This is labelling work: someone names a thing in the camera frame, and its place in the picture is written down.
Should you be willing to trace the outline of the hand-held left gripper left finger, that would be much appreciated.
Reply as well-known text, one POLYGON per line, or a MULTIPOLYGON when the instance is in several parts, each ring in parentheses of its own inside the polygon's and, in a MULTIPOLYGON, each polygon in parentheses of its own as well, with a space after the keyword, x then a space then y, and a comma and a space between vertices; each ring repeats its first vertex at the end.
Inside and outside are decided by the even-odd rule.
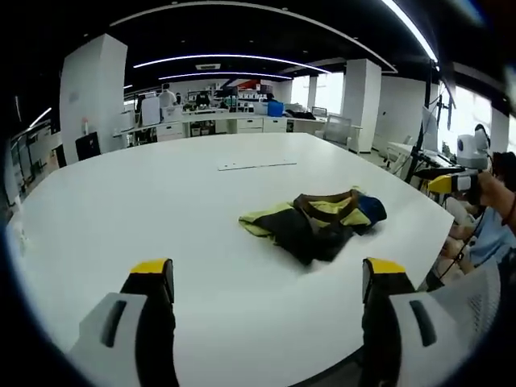
POLYGON ((70 361, 93 386, 178 386, 173 304, 173 261, 137 264, 80 322, 70 361))

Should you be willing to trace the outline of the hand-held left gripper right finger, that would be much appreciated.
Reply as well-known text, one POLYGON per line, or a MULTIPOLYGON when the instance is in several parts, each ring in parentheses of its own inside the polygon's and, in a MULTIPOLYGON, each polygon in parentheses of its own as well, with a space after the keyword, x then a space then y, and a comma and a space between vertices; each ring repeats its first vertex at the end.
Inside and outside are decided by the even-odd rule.
POLYGON ((448 316, 415 291, 403 266, 363 260, 361 386, 441 386, 448 377, 448 316))

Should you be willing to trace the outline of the person's right hand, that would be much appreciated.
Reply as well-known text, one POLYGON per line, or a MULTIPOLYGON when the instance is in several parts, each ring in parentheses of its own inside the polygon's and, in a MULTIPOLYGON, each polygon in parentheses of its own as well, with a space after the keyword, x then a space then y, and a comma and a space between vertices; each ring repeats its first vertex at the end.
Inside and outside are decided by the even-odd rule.
POLYGON ((476 175, 481 205, 498 212, 505 225, 515 224, 515 192, 488 172, 476 175))

